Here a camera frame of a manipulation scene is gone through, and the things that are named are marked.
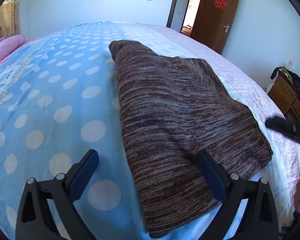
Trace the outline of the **folded pink quilt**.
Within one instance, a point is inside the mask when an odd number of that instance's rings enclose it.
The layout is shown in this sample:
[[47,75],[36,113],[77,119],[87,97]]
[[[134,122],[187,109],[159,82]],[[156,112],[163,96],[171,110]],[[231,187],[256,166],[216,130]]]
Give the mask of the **folded pink quilt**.
[[0,61],[25,43],[24,35],[14,35],[0,38]]

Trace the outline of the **wooden bedside cabinet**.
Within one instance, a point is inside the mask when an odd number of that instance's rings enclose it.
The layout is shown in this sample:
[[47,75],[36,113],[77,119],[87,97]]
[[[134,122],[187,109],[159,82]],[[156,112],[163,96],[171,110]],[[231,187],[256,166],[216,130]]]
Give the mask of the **wooden bedside cabinet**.
[[287,119],[300,121],[300,95],[283,72],[278,72],[267,94]]

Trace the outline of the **red double happiness decal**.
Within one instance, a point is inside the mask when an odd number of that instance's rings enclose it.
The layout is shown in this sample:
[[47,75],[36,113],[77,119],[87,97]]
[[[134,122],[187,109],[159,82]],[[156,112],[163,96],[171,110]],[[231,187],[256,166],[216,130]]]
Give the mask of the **red double happiness decal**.
[[215,0],[214,4],[215,4],[215,7],[219,8],[219,9],[224,9],[229,5],[227,0]]

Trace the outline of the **yellow patterned curtain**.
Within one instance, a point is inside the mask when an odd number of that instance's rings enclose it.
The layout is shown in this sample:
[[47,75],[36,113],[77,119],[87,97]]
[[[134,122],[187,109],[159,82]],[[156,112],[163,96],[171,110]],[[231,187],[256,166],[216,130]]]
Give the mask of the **yellow patterned curtain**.
[[0,6],[0,38],[19,34],[19,1],[3,3]]

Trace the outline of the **brown knit sweater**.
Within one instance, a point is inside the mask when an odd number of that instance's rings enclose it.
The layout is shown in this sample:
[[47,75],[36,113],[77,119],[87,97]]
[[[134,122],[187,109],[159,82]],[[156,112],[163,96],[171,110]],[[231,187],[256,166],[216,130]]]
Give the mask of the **brown knit sweater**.
[[160,56],[129,40],[109,50],[122,141],[150,237],[167,236],[218,205],[197,166],[199,151],[243,179],[271,161],[252,112],[205,60]]

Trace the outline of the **brown wooden door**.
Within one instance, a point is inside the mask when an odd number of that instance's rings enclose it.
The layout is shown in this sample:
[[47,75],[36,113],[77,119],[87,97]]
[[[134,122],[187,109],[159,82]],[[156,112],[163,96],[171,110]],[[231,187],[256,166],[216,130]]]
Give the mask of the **brown wooden door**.
[[[221,54],[228,40],[239,0],[227,0],[229,5],[224,9],[216,8],[214,1],[200,0],[190,38]],[[224,32],[223,25],[229,26],[227,33]]]

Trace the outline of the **dark clothes on cabinet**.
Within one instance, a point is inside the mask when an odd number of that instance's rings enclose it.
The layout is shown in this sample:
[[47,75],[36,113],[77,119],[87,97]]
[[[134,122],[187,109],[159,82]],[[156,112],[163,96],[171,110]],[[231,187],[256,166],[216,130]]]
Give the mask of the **dark clothes on cabinet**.
[[288,78],[288,80],[297,88],[298,93],[300,95],[300,76],[295,74],[294,72],[288,70],[286,67],[276,67],[271,76],[270,79],[273,80],[277,76],[278,72],[283,72],[285,76]]

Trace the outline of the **blue polka dot bedsheet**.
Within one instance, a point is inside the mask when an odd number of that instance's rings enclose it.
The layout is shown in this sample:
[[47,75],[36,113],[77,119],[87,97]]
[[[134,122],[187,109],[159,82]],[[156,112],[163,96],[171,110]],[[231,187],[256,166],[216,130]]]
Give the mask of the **blue polka dot bedsheet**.
[[136,40],[159,55],[205,59],[260,126],[280,110],[207,46],[157,25],[98,22],[30,40],[0,63],[0,229],[15,238],[28,178],[66,173],[93,148],[100,164],[75,207],[97,239],[149,239],[123,150],[109,44]]

